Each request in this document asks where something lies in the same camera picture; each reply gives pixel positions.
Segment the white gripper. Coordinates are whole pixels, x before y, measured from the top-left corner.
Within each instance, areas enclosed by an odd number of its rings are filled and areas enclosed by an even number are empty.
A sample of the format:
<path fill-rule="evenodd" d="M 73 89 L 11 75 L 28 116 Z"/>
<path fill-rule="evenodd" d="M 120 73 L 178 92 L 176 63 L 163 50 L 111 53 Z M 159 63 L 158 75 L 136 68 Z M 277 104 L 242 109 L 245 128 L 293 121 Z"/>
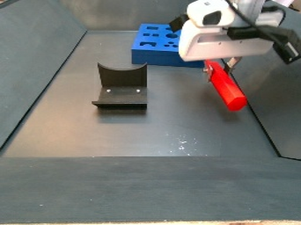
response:
<path fill-rule="evenodd" d="M 225 71 L 230 74 L 241 56 L 265 54 L 273 46 L 258 37 L 257 30 L 234 12 L 258 28 L 278 27 L 284 19 L 281 10 L 263 8 L 265 0 L 197 0 L 186 9 L 189 18 L 181 27 L 179 57 L 185 62 L 230 58 Z M 210 82 L 211 61 L 205 61 L 203 73 Z"/>

